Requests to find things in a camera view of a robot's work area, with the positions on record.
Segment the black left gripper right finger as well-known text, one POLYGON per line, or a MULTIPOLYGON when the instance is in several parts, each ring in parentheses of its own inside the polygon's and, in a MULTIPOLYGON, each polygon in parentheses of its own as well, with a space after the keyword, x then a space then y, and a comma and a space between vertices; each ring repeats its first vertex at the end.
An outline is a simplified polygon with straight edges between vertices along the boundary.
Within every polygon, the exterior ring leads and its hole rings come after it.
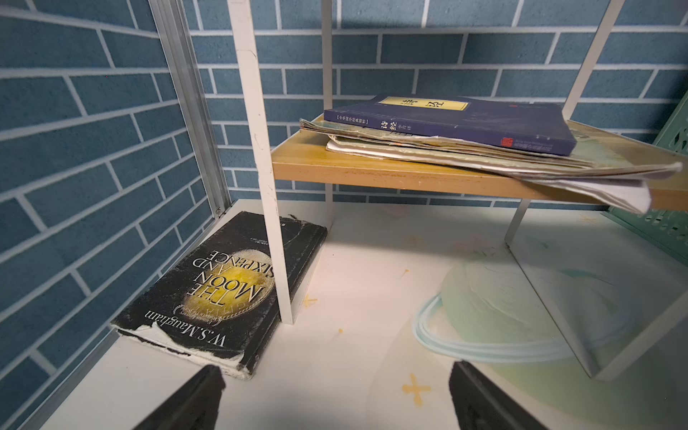
POLYGON ((449 390, 461 430, 546 429, 469 362, 453 364, 449 390))

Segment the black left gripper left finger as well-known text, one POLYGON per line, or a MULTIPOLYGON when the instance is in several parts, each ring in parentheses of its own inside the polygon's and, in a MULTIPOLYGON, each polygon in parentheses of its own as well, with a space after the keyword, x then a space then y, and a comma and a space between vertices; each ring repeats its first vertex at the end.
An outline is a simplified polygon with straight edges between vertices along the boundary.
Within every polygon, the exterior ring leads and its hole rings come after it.
POLYGON ((220 368, 206 365, 134 429, 213 430, 225 387, 220 368))

